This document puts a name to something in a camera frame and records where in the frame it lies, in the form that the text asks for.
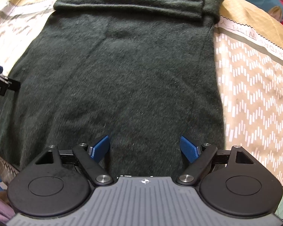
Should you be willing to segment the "beige patterned bedspread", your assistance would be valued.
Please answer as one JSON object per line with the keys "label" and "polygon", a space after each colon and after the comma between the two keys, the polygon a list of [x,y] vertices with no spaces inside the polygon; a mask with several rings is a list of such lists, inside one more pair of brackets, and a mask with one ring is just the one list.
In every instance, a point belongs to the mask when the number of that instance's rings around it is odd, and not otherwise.
{"label": "beige patterned bedspread", "polygon": [[[5,75],[41,32],[55,1],[0,0]],[[214,43],[226,147],[244,146],[283,184],[283,25],[245,0],[224,0],[220,13]]]}

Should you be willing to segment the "dark green knit sweater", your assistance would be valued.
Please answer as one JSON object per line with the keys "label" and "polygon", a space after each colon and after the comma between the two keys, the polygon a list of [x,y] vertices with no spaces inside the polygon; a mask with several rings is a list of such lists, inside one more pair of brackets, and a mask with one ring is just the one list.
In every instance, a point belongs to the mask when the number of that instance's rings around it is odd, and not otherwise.
{"label": "dark green knit sweater", "polygon": [[0,157],[108,136],[111,176],[171,176],[179,141],[224,147],[213,32],[223,0],[57,0],[0,97]]}

